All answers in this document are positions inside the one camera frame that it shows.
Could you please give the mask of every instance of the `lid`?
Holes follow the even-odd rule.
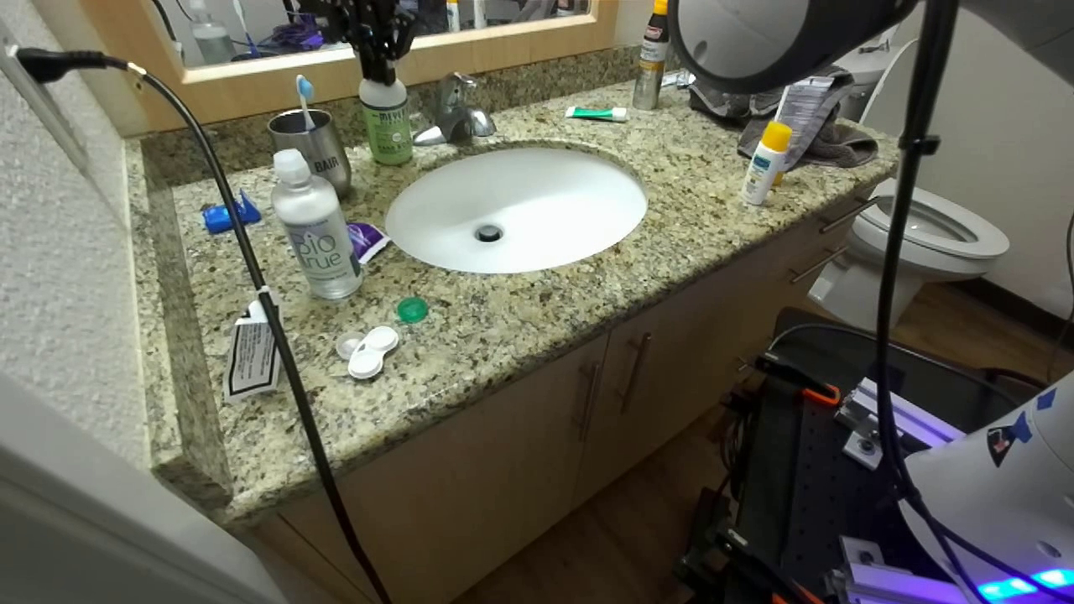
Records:
[[[430,302],[422,302],[420,294],[410,294],[398,304],[398,314],[404,324],[422,323],[430,314]]]
[[[299,147],[283,147],[271,153],[271,176],[283,186],[307,186],[310,182],[310,165]]]
[[[795,128],[789,128],[781,120],[770,120],[767,135],[762,135],[762,144],[771,147],[771,150],[789,150],[792,139],[795,139]]]

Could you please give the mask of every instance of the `vanity cabinet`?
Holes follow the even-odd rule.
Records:
[[[465,595],[720,408],[771,337],[778,310],[804,298],[836,251],[855,209],[842,203],[804,218],[343,478],[393,601]],[[251,539],[333,584],[343,601],[374,601],[324,494],[280,511]]]

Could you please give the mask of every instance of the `bottle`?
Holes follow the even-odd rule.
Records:
[[[641,38],[639,80],[635,80],[635,109],[641,112],[657,109],[667,41],[670,41],[667,0],[653,0],[653,18]]]
[[[299,147],[271,153],[277,214],[287,225],[311,294],[345,298],[359,290],[364,267],[339,213],[335,188],[311,176]]]
[[[196,35],[196,44],[201,52],[201,60],[206,65],[232,65],[232,35],[219,25],[212,25],[212,14],[206,6],[206,0],[191,0],[191,35]]]
[[[792,147],[795,131],[781,120],[770,120],[759,147],[750,159],[750,172],[742,182],[745,206],[767,206],[781,165],[786,150]]]
[[[414,159],[408,86],[386,72],[386,80],[364,76],[359,101],[367,120],[367,140],[377,165],[408,165]]]

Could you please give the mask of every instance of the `wall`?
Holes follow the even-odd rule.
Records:
[[[53,48],[27,0],[4,0],[0,19]],[[122,139],[79,76],[51,95],[90,150],[88,176],[0,76],[0,373],[146,468]]]
[[[1067,314],[1074,86],[962,11],[935,131],[943,144],[923,165],[923,186],[990,218],[1011,238],[1011,255],[986,279]]]

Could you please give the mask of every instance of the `white sink basin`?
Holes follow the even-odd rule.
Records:
[[[644,218],[644,191],[616,161],[566,147],[505,147],[414,182],[386,232],[455,273],[542,273],[592,257]]]

